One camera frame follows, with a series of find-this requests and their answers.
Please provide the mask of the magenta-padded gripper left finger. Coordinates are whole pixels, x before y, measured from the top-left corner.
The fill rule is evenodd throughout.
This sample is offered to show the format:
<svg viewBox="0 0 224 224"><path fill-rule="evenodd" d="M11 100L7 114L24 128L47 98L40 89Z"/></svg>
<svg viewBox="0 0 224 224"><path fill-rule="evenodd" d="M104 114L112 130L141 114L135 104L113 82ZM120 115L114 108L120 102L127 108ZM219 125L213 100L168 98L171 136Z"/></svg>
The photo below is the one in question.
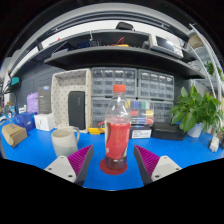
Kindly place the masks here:
<svg viewBox="0 0 224 224"><path fill-rule="evenodd" d="M45 168L45 171L82 186L85 182L93 155L94 147L89 145L68 157L59 156Z"/></svg>

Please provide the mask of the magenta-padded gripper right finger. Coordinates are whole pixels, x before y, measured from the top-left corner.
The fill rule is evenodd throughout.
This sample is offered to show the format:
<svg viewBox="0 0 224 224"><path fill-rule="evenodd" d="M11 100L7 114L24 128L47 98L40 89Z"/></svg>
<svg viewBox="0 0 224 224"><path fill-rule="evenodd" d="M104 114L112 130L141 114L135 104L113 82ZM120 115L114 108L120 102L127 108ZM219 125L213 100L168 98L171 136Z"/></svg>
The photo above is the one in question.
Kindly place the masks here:
<svg viewBox="0 0 224 224"><path fill-rule="evenodd" d="M138 145L134 146L134 156L144 185L181 170L181 167L167 155L158 156Z"/></svg>

